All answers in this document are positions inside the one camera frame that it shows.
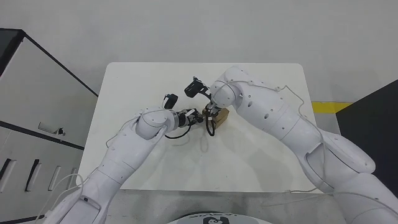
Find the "white cabinet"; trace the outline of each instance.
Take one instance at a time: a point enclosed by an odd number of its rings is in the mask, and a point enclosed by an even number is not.
[[[0,223],[46,212],[75,178],[98,95],[22,30],[0,29]]]
[[[0,78],[0,120],[84,146],[97,96],[24,38]],[[53,134],[63,128],[65,135]]]
[[[0,222],[37,216],[54,191],[45,213],[67,186],[76,186],[74,179],[71,185],[65,179],[56,189],[50,187],[52,181],[58,182],[77,169],[82,155],[82,150],[11,131],[0,152],[1,166],[8,159],[12,161],[8,165],[12,168],[6,168],[0,181]],[[29,180],[35,161],[36,170]]]

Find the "dark gray panel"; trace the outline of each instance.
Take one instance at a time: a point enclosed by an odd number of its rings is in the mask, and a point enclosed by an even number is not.
[[[341,135],[376,162],[374,175],[398,196],[398,80],[337,112]]]

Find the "black panel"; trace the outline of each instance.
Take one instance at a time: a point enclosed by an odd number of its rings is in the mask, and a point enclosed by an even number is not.
[[[21,30],[0,29],[0,76],[18,49],[25,33]]]
[[[22,218],[22,219],[17,219],[17,220],[8,220],[6,222],[0,222],[0,224],[17,224],[17,223],[24,223],[24,222],[32,222],[34,220],[36,220],[37,217],[28,217],[28,218]]]
[[[398,80],[336,114],[341,135],[376,163],[374,175],[398,196]]]

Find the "black cabinet edge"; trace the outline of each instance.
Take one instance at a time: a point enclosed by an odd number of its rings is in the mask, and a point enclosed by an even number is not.
[[[23,38],[26,37],[29,41],[31,41],[34,45],[36,45],[36,47],[38,47],[41,51],[43,51],[46,55],[48,55],[55,63],[57,63],[60,67],[62,67],[66,72],[68,72],[73,78],[75,78],[78,82],[80,82],[85,88],[87,88],[90,92],[92,92],[92,94],[94,94],[95,96],[98,97],[98,94],[96,92],[94,92],[89,86],[87,86],[84,82],[82,82],[82,80],[80,80],[75,74],[73,74],[69,69],[67,69],[64,65],[62,65],[62,63],[60,63],[55,57],[53,57],[50,53],[48,53],[42,46],[40,46],[40,44],[38,44],[35,40],[33,40],[28,34],[26,34],[26,32],[24,32],[21,29],[5,29],[5,28],[0,28],[0,30],[16,30],[19,33],[17,34],[17,37],[15,37],[15,40],[13,39],[13,46],[10,48],[10,51],[8,51],[7,48],[7,59],[5,59],[6,63],[4,63],[2,61],[2,59],[0,60],[0,76],[3,73],[4,69],[7,67],[7,64],[9,63],[11,57],[14,55],[14,52],[16,51],[16,49],[18,48],[19,44],[22,42]]]
[[[20,126],[9,124],[9,123],[3,122],[3,121],[0,121],[0,127],[4,127],[4,128],[7,128],[7,129],[10,129],[12,131],[17,131],[19,133],[24,133],[26,135],[30,135],[30,136],[33,136],[33,137],[45,139],[45,140],[48,140],[48,141],[51,141],[51,142],[55,142],[57,144],[62,144],[64,146],[69,146],[69,147],[72,147],[72,148],[75,148],[75,149],[79,149],[79,150],[82,150],[82,151],[84,151],[84,149],[85,149],[83,146],[78,146],[77,144],[73,144],[71,142],[66,142],[66,141],[63,141],[61,139],[53,138],[53,137],[44,135],[42,133],[37,133],[35,131],[31,131],[29,129],[22,128]]]

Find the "small brown box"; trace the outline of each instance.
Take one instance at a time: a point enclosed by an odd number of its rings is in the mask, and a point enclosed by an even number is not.
[[[201,112],[204,116],[206,116],[206,111],[205,109],[202,110]],[[226,121],[226,119],[228,118],[229,115],[229,110],[226,108],[223,108],[221,111],[218,112],[217,116],[213,117],[213,120],[216,124],[216,129],[221,126],[221,124],[224,123],[224,121]]]

